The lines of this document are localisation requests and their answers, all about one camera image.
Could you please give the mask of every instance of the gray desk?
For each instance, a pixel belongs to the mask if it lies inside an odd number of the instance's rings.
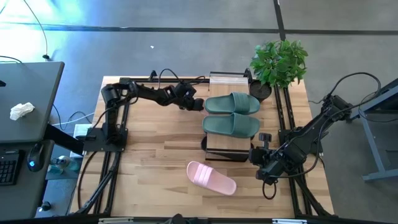
[[[48,124],[63,62],[0,64],[0,149],[22,149],[24,160],[16,185],[0,186],[0,220],[32,218],[41,204],[45,176],[54,144],[81,154],[83,143]],[[33,112],[13,121],[10,109],[31,102]],[[27,168],[27,153],[38,142],[45,145],[45,164],[38,172]]]
[[[50,163],[54,142],[43,141],[45,151],[45,164],[38,172],[31,172],[27,168],[27,153],[34,143],[2,144],[0,149],[20,149],[25,152],[19,171],[17,184],[0,187],[0,220],[15,220],[33,218],[36,209],[42,203],[41,199],[45,190],[45,175]]]
[[[364,181],[398,176],[398,79],[381,88],[381,94],[354,111],[349,122],[360,118],[377,165],[377,172],[363,175]]]
[[[63,62],[0,64],[0,143],[36,142],[43,138],[58,90]],[[16,121],[10,110],[31,102],[35,110]]]

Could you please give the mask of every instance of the white paper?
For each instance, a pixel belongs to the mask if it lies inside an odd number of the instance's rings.
[[[76,124],[75,125],[75,132],[73,133],[73,137],[75,138],[76,136],[86,136],[87,130],[91,128],[91,124]],[[81,155],[76,154],[74,152],[70,152],[71,158],[82,158]]]
[[[24,105],[19,103],[15,107],[11,108],[10,119],[16,121],[18,118],[32,112],[34,108],[35,107],[32,103],[25,103]]]

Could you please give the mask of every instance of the plant pot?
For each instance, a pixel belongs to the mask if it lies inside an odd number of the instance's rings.
[[[250,83],[249,92],[251,96],[254,96],[261,103],[271,95],[272,88],[269,83],[261,85],[259,80],[254,80]]]

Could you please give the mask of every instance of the desk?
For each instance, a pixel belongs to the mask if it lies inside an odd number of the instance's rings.
[[[117,83],[119,79],[120,77],[104,77],[102,86]],[[145,85],[157,88],[156,83]],[[208,85],[196,85],[195,98],[206,99],[209,95]],[[304,126],[312,118],[304,83],[293,83],[289,88],[295,122],[297,126]],[[100,95],[94,121],[103,111],[104,101]],[[270,147],[277,148],[279,119],[274,94],[261,103],[261,109],[255,116],[261,121],[260,132],[273,135]],[[129,137],[119,166],[111,216],[172,217],[181,213],[185,217],[294,217],[287,179],[279,180],[275,199],[266,200],[261,192],[262,182],[254,178],[257,167],[248,161],[205,161],[205,152],[200,148],[200,141],[204,137],[201,128],[203,117],[199,112],[179,110],[175,105],[161,107],[144,99],[139,99],[130,107],[127,123]],[[258,134],[252,143],[255,146],[261,145]],[[87,167],[81,188],[82,203],[98,185],[103,157],[104,153],[97,153]],[[304,169],[310,168],[314,159],[309,156]],[[207,164],[234,179],[238,185],[236,193],[227,197],[193,185],[186,175],[186,166],[190,161]],[[306,178],[307,185],[317,200],[328,212],[333,213],[322,164],[319,163]],[[273,186],[267,186],[266,193],[270,195],[272,192]],[[106,199],[103,197],[102,206],[106,204]],[[75,194],[71,212],[77,210]]]
[[[20,149],[24,155],[16,185],[0,187],[0,220],[34,217],[45,190],[45,176],[54,144],[81,153],[83,143],[49,125],[63,62],[0,64],[0,150]],[[31,102],[35,109],[17,121],[9,119],[10,109]],[[44,166],[38,172],[27,168],[27,155],[36,142],[44,145]]]

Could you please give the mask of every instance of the cable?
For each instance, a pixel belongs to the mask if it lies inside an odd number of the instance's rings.
[[[265,182],[265,181],[262,182],[262,194],[263,194],[263,196],[264,196],[266,199],[268,199],[268,200],[274,199],[274,197],[275,197],[275,195],[276,195],[276,183],[278,183],[278,180],[274,182],[274,194],[273,194],[271,197],[268,197],[268,196],[266,195],[265,190],[264,190],[264,189],[265,189],[265,186],[266,186],[266,182]]]
[[[60,120],[60,123],[61,123],[61,116],[60,116],[60,113],[58,112],[57,107],[56,107],[55,105],[52,105],[52,107],[54,107],[55,111],[57,112],[57,114],[58,114],[58,119]],[[62,128],[62,125],[60,124],[60,129],[61,129],[62,131],[64,131],[65,128],[67,128],[67,127]]]
[[[3,55],[0,55],[0,57],[4,57],[4,58],[8,58],[8,59],[13,59],[13,60],[18,61],[19,63],[22,63],[19,59],[16,59],[16,58],[13,58],[13,57],[3,56]]]
[[[322,103],[322,101],[323,101],[323,99],[322,99],[322,100],[320,100],[320,101],[318,101],[318,102],[315,102],[315,101],[313,101],[313,100],[309,100],[308,102],[310,102],[310,103],[314,103],[314,104],[320,104],[320,103]]]
[[[82,113],[82,114],[84,114],[83,112],[81,112],[81,111],[76,111],[75,113],[73,113],[70,117],[69,117],[69,119],[71,119],[72,117],[73,117],[73,115],[74,114],[76,114],[76,113]],[[72,121],[68,121],[68,122],[62,122],[62,123],[58,123],[58,124],[52,124],[52,126],[55,126],[55,125],[60,125],[60,124],[70,124],[70,123],[73,123],[73,122],[76,122],[76,121],[79,121],[79,120],[81,120],[81,119],[87,119],[87,121],[89,122],[89,123],[91,123],[91,121],[87,118],[87,117],[89,117],[89,116],[91,116],[91,115],[93,115],[94,113],[90,113],[90,114],[88,114],[88,115],[85,115],[85,116],[82,116],[81,118],[78,118],[78,119],[74,119],[74,120],[72,120]]]
[[[37,18],[36,14],[33,12],[32,8],[30,8],[29,4],[26,2],[26,0],[24,0],[24,2],[25,2],[25,4],[26,4],[26,6],[29,8],[29,10],[32,12],[33,16],[34,16],[34,17],[36,18],[36,20],[37,20],[37,23],[39,23],[40,28],[42,29],[42,32],[43,32],[43,35],[44,35],[44,40],[45,40],[45,55],[43,55],[43,58],[46,59],[46,60],[48,60],[48,59],[50,59],[50,57],[49,57],[49,55],[48,55],[48,49],[49,49],[49,47],[48,47],[48,44],[47,44],[47,37],[46,37],[46,35],[45,35],[43,26],[42,26],[42,24],[40,23],[39,19]]]
[[[322,166],[323,166],[323,168],[325,168],[325,163],[324,163],[322,157],[319,156],[319,160],[321,160]]]
[[[130,105],[133,105],[134,103],[137,103],[137,101],[138,101],[138,96],[136,97],[136,100],[135,100],[134,102],[130,103]],[[110,107],[110,108],[106,109],[103,113],[101,113],[101,115],[99,116],[97,122],[96,122],[96,123],[94,124],[94,126],[90,129],[90,131],[87,133],[87,135],[89,135],[89,134],[95,129],[95,127],[96,127],[96,126],[98,125],[98,123],[101,121],[101,118],[104,116],[104,114],[105,114],[106,112],[108,112],[109,110],[115,109],[116,107],[118,107],[118,106]]]
[[[377,77],[375,77],[374,75],[372,75],[372,74],[370,74],[370,73],[367,73],[367,72],[356,72],[356,73],[352,73],[352,74],[349,74],[349,75],[346,75],[346,76],[340,78],[340,79],[337,81],[336,85],[333,87],[333,89],[327,94],[326,98],[328,98],[329,96],[331,96],[331,94],[334,92],[334,90],[336,89],[336,87],[338,86],[338,84],[339,84],[341,81],[343,81],[344,79],[346,79],[346,78],[348,78],[348,77],[351,77],[351,76],[353,76],[353,75],[367,75],[367,76],[370,76],[371,78],[373,78],[373,79],[377,82],[377,90],[376,90],[376,92],[375,92],[375,95],[373,95],[373,96],[372,96],[370,99],[368,99],[368,100],[361,101],[361,102],[358,103],[357,105],[353,105],[353,106],[347,107],[347,108],[345,108],[345,109],[339,110],[339,111],[337,111],[336,113],[333,113],[331,116],[328,117],[328,119],[325,120],[325,122],[323,122],[323,124],[322,124],[322,126],[321,126],[321,128],[320,128],[320,130],[319,130],[319,133],[318,133],[318,138],[317,138],[317,152],[316,152],[316,156],[315,156],[315,161],[314,161],[313,165],[311,166],[311,168],[309,168],[308,170],[306,170],[306,171],[304,171],[304,172],[301,172],[301,173],[299,173],[299,174],[286,175],[286,176],[275,176],[275,175],[270,175],[269,177],[274,177],[274,178],[291,178],[291,177],[297,177],[297,176],[300,176],[300,175],[304,175],[304,174],[310,172],[311,170],[313,170],[313,169],[315,168],[315,166],[317,165],[317,162],[318,162],[320,141],[321,141],[321,138],[322,138],[323,128],[325,127],[325,124],[327,124],[327,122],[328,122],[330,119],[332,119],[334,116],[336,116],[337,114],[340,114],[340,113],[343,113],[343,112],[345,112],[345,111],[352,110],[353,108],[359,107],[359,106],[361,106],[361,105],[363,105],[363,104],[365,104],[365,103],[367,103],[367,102],[373,100],[373,99],[380,93],[380,90],[381,90],[381,83],[380,83],[380,80],[379,80]],[[296,139],[296,138],[301,138],[302,136],[304,136],[305,134],[307,134],[310,130],[311,130],[311,128],[309,128],[308,131],[304,132],[303,134],[301,134],[301,135],[299,135],[299,136],[296,136],[296,137],[292,138],[289,142],[293,142],[293,140]],[[285,142],[283,145],[281,145],[281,147],[287,147],[288,145],[289,145],[289,144],[286,144],[286,142]]]
[[[200,80],[200,82],[197,82],[197,83],[192,83],[193,81],[195,81],[195,80],[199,80],[200,78],[202,78],[202,80]],[[201,76],[199,76],[199,77],[196,77],[196,78],[194,78],[193,80],[191,80],[190,82],[189,82],[189,84],[191,84],[191,85],[197,85],[197,84],[201,84],[201,83],[203,83],[204,81],[206,80],[206,76],[204,76],[204,75],[201,75]]]
[[[3,10],[6,8],[7,4],[8,4],[9,0],[6,0],[6,2],[4,3],[3,7],[0,10],[0,14],[3,12]]]
[[[87,118],[88,115],[86,115],[84,112],[76,111],[76,112],[74,112],[74,113],[68,118],[68,122],[66,122],[66,125],[65,125],[64,129],[67,128],[68,124],[70,123],[69,121],[70,121],[70,120],[72,119],[72,117],[73,117],[75,114],[77,114],[77,113],[81,113],[81,114],[84,115],[83,117],[81,117],[81,118],[79,118],[79,119],[86,118],[86,120],[91,124],[91,121]]]
[[[69,214],[70,204],[72,203],[72,199],[73,199],[73,193],[75,193],[75,189],[72,189],[72,192],[70,193],[69,206],[68,206],[67,211],[65,212],[64,216],[67,216]]]
[[[373,92],[373,93],[370,93],[370,94],[366,95],[366,96],[361,100],[361,103],[366,99],[366,97],[368,97],[368,96],[370,96],[370,95],[372,95],[372,94],[374,94],[374,97],[377,97],[375,93],[376,93],[376,92]],[[366,115],[363,115],[363,111],[361,110],[361,107],[360,107],[360,106],[358,107],[358,114],[359,114],[361,117],[363,117],[365,120],[371,121],[371,122],[376,122],[376,123],[389,123],[389,122],[393,122],[393,121],[398,121],[398,118],[391,119],[391,120],[387,120],[387,121],[375,121],[375,120],[373,120],[373,119],[369,119],[369,118],[366,117]]]
[[[93,152],[89,158],[87,159],[87,162],[85,163],[85,166],[83,167],[83,170],[81,171],[81,175],[80,175],[80,179],[79,179],[79,183],[77,185],[77,206],[80,209],[81,208],[81,200],[80,200],[80,189],[81,189],[81,180],[83,179],[83,176],[86,172],[87,169],[87,165],[90,163],[90,161],[92,160],[92,158],[94,157],[94,155],[97,152]]]
[[[169,68],[165,68],[165,69],[163,69],[163,70],[160,72],[159,78],[157,79],[157,82],[158,82],[158,84],[159,84],[158,87],[157,87],[157,89],[160,89],[160,78],[162,77],[162,74],[163,74],[164,71],[169,71],[169,72],[173,73],[173,75],[176,77],[176,79],[177,79],[179,82],[181,82],[180,78],[173,72],[173,70],[171,70],[171,69],[169,69]]]
[[[130,105],[133,105],[134,103],[137,103],[137,101],[138,101],[138,95],[137,95],[137,97],[136,97],[136,100],[135,100],[134,102],[130,103]],[[104,114],[105,114],[106,112],[108,112],[108,111],[111,110],[111,109],[115,109],[116,107],[117,107],[117,106],[113,106],[113,107],[110,107],[110,108],[106,109],[106,110],[99,116],[97,122],[96,122],[96,123],[94,124],[94,126],[90,129],[90,131],[87,133],[87,135],[89,135],[89,134],[94,130],[94,128],[98,125],[98,123],[101,121],[101,118],[104,116]],[[91,159],[93,158],[93,156],[94,156],[96,153],[97,153],[96,151],[92,153],[92,155],[87,159],[87,162],[86,162],[85,166],[83,167],[83,170],[81,171],[81,176],[80,176],[79,183],[78,183],[78,187],[77,187],[77,202],[78,202],[78,208],[79,208],[79,209],[81,208],[81,200],[80,200],[81,180],[83,179],[83,175],[84,175],[84,173],[86,172],[87,165],[90,163]]]

